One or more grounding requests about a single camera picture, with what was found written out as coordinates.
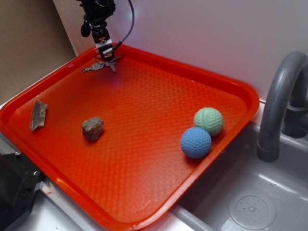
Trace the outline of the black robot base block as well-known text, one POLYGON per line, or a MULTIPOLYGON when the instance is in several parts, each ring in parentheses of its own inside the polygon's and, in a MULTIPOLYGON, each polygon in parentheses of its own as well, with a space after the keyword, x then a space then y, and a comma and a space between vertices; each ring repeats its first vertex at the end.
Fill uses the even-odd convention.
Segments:
POLYGON ((32 212, 41 170, 22 152, 0 156, 0 229, 11 231, 32 212))

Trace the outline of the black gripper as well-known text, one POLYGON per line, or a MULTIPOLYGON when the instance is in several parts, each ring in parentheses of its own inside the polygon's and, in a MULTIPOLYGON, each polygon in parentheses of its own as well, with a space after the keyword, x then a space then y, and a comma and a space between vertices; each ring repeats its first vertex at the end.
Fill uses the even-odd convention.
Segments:
POLYGON ((112 16, 116 10, 115 2, 113 0, 80 0, 79 2, 85 12, 84 23, 80 30, 81 35, 86 38, 92 32, 101 58, 112 60, 115 52, 112 49, 109 32, 105 27, 107 18, 112 16))

